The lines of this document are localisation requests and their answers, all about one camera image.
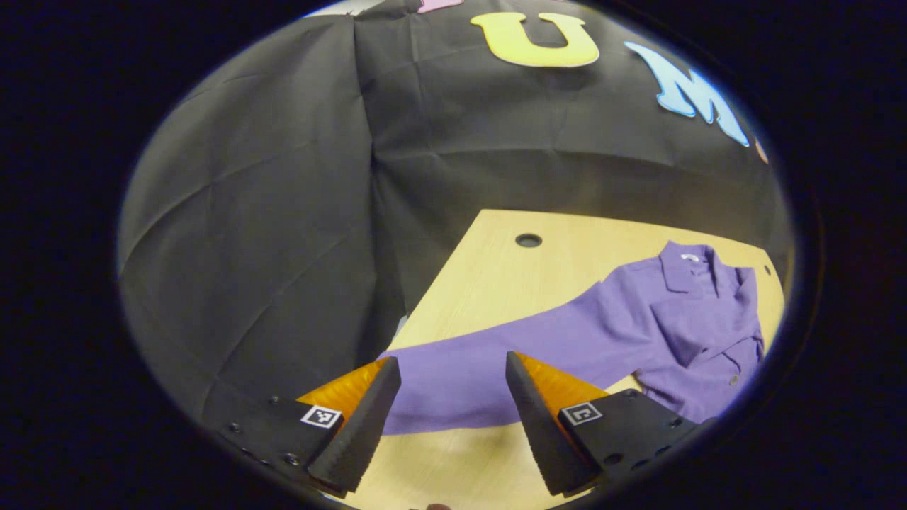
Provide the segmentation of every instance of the purple shirt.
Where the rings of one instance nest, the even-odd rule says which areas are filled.
[[[388,351],[403,380],[385,434],[520,421],[504,378],[519,351],[598,387],[635,373],[648,396],[701,422],[724,410],[762,360],[752,268],[670,241],[569,303],[461,337]]]

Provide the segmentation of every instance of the shirt sleeve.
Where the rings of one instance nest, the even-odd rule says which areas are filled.
[[[633,271],[618,268],[558,308],[456,338],[386,352],[402,386],[385,434],[519,421],[504,377],[507,351],[519,351],[607,387],[650,355],[649,305]]]

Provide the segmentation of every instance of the shirt collar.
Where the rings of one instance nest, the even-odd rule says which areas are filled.
[[[673,240],[668,241],[665,249],[658,255],[668,290],[686,292],[695,296],[702,295],[702,289],[690,274],[690,264],[695,262],[689,260],[689,255],[708,264],[720,299],[734,296],[737,285],[731,278],[732,269],[721,262],[714,248],[706,244],[677,244]]]

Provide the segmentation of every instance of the screw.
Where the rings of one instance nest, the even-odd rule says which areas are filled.
[[[299,466],[299,457],[297,457],[293,454],[285,454],[284,462],[286,462],[287,464],[289,464],[291,466]]]
[[[611,454],[611,455],[605,457],[604,463],[605,463],[605,466],[614,466],[621,460],[623,460],[623,455]]]

